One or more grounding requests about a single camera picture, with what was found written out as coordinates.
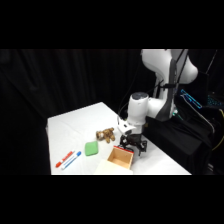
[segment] marker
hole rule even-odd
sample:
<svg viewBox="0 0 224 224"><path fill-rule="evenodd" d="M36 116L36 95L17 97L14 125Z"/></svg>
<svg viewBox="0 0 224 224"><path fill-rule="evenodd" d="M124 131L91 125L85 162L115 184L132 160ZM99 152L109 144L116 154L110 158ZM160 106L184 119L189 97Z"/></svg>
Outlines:
<svg viewBox="0 0 224 224"><path fill-rule="evenodd" d="M58 162L58 163L56 164L56 167L58 168L59 166L61 166L61 164L63 164L63 163L65 162L65 160L67 160L67 159L68 159L74 152L75 152L75 150L69 152L68 155L65 156L65 158L63 158L60 162Z"/></svg>
<svg viewBox="0 0 224 224"><path fill-rule="evenodd" d="M76 158L78 158L82 153L78 152L76 155L72 156L62 167L61 169L64 170L66 169L71 163L73 163Z"/></svg>

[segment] small figurine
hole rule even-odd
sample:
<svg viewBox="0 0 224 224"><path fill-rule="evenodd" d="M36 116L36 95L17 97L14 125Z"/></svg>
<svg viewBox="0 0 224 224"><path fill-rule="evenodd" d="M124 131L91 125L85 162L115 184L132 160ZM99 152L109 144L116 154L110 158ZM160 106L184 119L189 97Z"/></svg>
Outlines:
<svg viewBox="0 0 224 224"><path fill-rule="evenodd" d="M96 132L96 138L98 140L103 140L106 139L107 143L110 143L110 139L112 141L115 141L115 137L114 137L114 133L113 133L114 129L110 128L110 129L106 129L104 131L97 131Z"/></svg>

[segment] white table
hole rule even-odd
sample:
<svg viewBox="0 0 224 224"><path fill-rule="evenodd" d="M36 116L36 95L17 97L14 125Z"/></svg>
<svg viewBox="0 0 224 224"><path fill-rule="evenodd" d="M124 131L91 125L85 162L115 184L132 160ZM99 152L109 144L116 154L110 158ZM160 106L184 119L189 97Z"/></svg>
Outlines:
<svg viewBox="0 0 224 224"><path fill-rule="evenodd" d="M96 141L96 131L113 127L116 140L107 144L101 141L99 153L85 156L85 144ZM98 103L70 113L48 119L48 136L52 175L92 175L102 159L107 159L114 145L119 145L121 133L117 128L117 114L104 103ZM131 170L134 175L190 175L167 154L152 144L148 139L147 152L139 157L136 148ZM68 152L76 149L82 155L64 171L55 165Z"/></svg>

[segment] green sponge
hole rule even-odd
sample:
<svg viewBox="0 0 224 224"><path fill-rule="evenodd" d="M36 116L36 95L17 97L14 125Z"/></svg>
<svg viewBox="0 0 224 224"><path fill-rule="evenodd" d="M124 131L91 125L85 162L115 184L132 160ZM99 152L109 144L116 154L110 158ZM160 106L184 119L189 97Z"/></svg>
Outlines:
<svg viewBox="0 0 224 224"><path fill-rule="evenodd" d="M98 153L98 142L89 142L85 145L86 156L96 155Z"/></svg>

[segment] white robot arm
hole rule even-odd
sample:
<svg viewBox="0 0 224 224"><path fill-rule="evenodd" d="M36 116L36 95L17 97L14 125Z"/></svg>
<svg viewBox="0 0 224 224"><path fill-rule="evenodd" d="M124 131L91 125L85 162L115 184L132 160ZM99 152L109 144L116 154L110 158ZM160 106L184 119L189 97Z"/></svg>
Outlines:
<svg viewBox="0 0 224 224"><path fill-rule="evenodd" d="M159 99L149 98L146 93L132 94L127 121L119 118L118 128L123 135L142 134L146 116L159 121L169 120L175 108L174 95L179 83L191 83L198 74L190 62L188 49L143 49L142 61L156 73L157 83L162 86Z"/></svg>

